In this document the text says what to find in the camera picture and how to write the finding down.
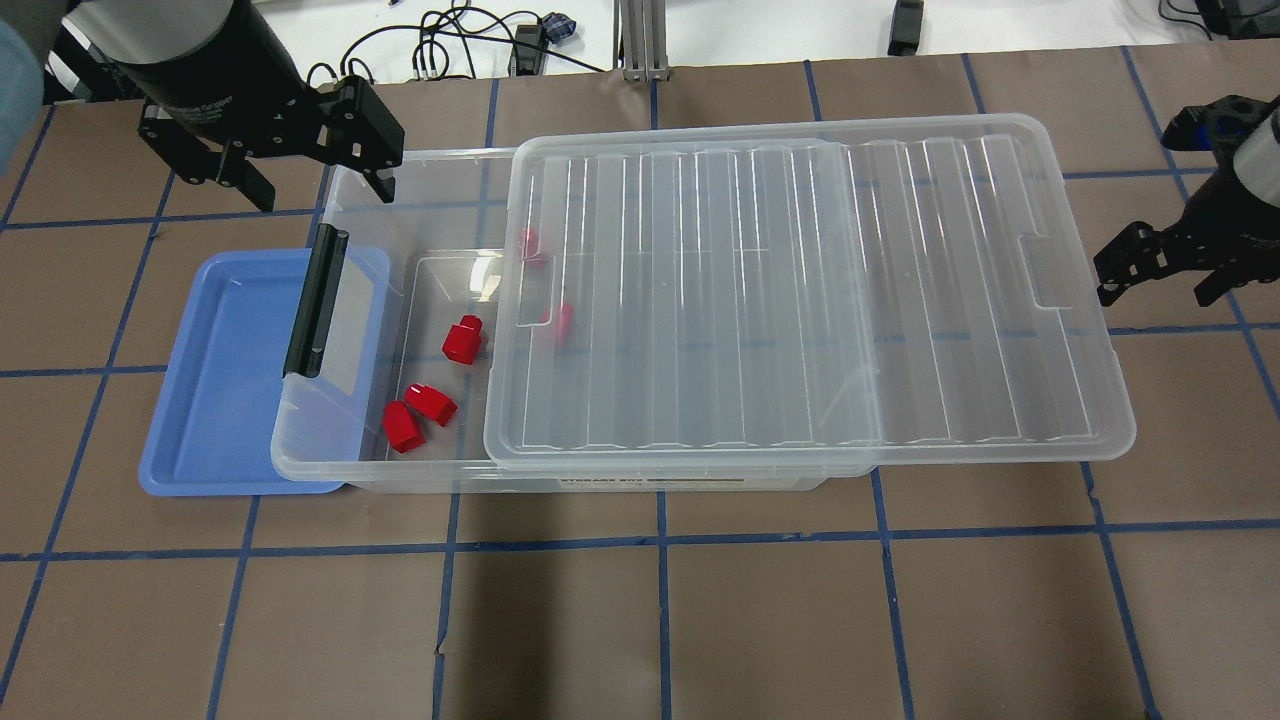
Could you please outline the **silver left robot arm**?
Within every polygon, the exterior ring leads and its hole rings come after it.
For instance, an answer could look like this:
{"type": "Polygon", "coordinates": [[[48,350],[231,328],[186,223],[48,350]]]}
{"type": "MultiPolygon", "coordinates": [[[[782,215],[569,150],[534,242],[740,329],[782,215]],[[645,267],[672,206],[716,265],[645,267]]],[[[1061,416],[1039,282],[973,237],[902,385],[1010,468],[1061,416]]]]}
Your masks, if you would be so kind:
{"type": "Polygon", "coordinates": [[[390,202],[404,129],[367,79],[314,87],[251,1],[5,1],[3,159],[35,123],[44,70],[74,26],[145,97],[142,141],[188,184],[212,182],[270,211],[256,158],[358,172],[390,202]]]}

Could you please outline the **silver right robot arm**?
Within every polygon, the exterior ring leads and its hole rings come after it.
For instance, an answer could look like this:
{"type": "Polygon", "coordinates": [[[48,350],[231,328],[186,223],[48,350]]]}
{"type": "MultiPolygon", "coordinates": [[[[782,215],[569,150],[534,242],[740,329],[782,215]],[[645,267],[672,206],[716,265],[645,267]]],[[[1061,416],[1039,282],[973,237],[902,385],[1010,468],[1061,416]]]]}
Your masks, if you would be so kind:
{"type": "Polygon", "coordinates": [[[1133,222],[1094,255],[1097,296],[1112,306],[1130,288],[1184,272],[1202,272],[1199,306],[1249,283],[1279,278],[1277,100],[1228,95],[1183,108],[1165,127],[1172,152],[1211,152],[1213,173],[1171,225],[1133,222]]]}

